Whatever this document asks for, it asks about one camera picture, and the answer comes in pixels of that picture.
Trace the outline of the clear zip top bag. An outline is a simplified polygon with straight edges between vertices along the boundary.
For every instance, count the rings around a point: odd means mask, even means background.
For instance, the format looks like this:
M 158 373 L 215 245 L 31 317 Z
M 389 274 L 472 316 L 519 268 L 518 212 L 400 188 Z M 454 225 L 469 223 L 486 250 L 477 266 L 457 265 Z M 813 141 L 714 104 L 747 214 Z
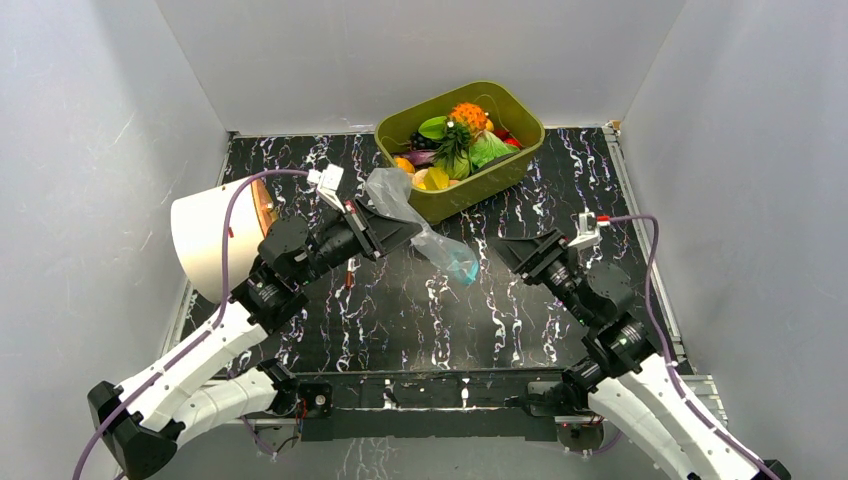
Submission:
M 400 168 L 376 168 L 365 182 L 365 190 L 377 212 L 397 220 L 417 224 L 421 231 L 412 246 L 434 267 L 462 285 L 471 285 L 479 273 L 476 255 L 465 244 L 436 233 L 409 203 L 411 182 Z

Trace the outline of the green toy cabbage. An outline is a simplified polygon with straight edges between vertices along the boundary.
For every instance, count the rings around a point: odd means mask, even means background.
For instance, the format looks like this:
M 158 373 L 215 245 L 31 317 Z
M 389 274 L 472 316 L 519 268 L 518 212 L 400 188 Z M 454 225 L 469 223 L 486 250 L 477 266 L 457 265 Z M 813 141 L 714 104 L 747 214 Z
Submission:
M 450 180 L 462 181 L 471 174 L 472 163 L 467 156 L 452 156 L 440 160 L 439 167 Z

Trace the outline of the toy pineapple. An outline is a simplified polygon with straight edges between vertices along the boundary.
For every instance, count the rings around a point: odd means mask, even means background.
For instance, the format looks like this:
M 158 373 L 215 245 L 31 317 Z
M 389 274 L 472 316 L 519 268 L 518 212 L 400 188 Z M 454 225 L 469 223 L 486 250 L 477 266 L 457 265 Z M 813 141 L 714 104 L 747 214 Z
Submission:
M 484 131 L 489 120 L 487 112 L 479 105 L 470 102 L 457 104 L 448 114 L 448 128 L 445 137 L 438 141 L 433 165 L 439 167 L 439 161 L 452 156 L 467 156 L 476 136 Z

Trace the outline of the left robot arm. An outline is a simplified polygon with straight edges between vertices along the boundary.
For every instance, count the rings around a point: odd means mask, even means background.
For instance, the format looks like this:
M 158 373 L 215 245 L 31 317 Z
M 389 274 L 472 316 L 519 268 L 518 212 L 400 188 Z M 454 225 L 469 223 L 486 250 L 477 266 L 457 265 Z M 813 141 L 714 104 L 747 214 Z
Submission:
M 315 399 L 330 400 L 331 387 L 301 382 L 275 360 L 223 383 L 206 383 L 300 314 L 308 301 L 306 285 L 358 255 L 376 260 L 421 231 L 418 223 L 382 215 L 359 200 L 315 229 L 302 217 L 275 220 L 246 278 L 215 317 L 146 371 L 89 391 L 97 431 L 125 477 L 151 477 L 190 440 L 244 415 L 326 415 L 329 407 Z

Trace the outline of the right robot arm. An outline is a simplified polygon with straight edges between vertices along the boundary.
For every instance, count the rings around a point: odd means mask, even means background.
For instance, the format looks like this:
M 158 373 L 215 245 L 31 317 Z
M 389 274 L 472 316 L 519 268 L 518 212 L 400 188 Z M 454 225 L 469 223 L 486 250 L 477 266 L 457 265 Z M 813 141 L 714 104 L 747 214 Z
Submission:
M 507 406 L 533 416 L 602 416 L 671 479 L 790 478 L 780 461 L 740 445 L 669 367 L 653 331 L 631 312 L 635 292 L 623 270 L 582 268 L 576 244 L 558 230 L 491 244 L 513 274 L 546 286 L 587 328 L 582 360 L 558 382 L 528 383 Z

